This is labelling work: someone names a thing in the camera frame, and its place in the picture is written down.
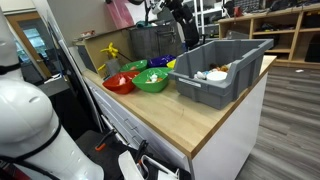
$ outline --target red item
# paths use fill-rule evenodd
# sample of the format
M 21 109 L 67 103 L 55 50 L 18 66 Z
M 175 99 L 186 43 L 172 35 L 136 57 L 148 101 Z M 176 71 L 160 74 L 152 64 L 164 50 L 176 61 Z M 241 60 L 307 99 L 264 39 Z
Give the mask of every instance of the red item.
M 135 88 L 135 85 L 132 83 L 132 79 L 139 73 L 139 71 L 120 72 L 107 79 L 102 85 L 117 94 L 128 94 Z M 121 78 L 125 78 L 126 83 L 120 85 L 119 82 Z

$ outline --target white object in bin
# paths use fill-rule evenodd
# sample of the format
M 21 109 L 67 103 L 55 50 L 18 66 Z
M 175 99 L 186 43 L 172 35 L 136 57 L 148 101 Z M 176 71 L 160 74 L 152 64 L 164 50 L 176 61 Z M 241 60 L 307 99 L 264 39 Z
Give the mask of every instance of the white object in bin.
M 212 73 L 209 73 L 207 75 L 207 80 L 209 81 L 215 81 L 215 82 L 220 82 L 223 81 L 227 78 L 228 73 L 223 72 L 223 71 L 215 71 Z

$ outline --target blue object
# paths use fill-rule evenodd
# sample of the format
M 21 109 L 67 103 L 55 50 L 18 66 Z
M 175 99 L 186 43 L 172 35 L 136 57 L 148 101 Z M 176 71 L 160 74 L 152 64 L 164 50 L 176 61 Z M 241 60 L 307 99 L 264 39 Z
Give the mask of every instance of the blue object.
M 148 67 L 167 67 L 167 63 L 176 59 L 172 55 L 159 56 L 148 61 Z

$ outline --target white robot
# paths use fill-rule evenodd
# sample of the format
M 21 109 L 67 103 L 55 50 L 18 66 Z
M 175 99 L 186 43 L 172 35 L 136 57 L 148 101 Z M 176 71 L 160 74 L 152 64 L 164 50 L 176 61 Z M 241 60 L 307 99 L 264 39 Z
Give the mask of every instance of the white robot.
M 102 168 L 64 130 L 49 98 L 23 81 L 1 8 L 0 32 L 0 159 L 13 162 L 32 179 L 102 180 Z

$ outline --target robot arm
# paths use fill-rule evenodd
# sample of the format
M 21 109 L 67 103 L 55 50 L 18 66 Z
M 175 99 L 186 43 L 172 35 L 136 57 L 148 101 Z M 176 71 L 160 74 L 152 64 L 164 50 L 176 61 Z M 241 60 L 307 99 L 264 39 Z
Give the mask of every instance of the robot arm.
M 183 0 L 160 0 L 151 3 L 151 9 L 153 14 L 158 14 L 167 7 L 182 27 L 186 46 L 191 48 L 199 42 L 199 33 L 189 7 L 182 5 L 182 2 Z
M 1 8 L 0 32 L 0 160 L 14 163 L 31 179 L 102 180 L 102 168 L 61 127 L 50 99 L 23 81 Z

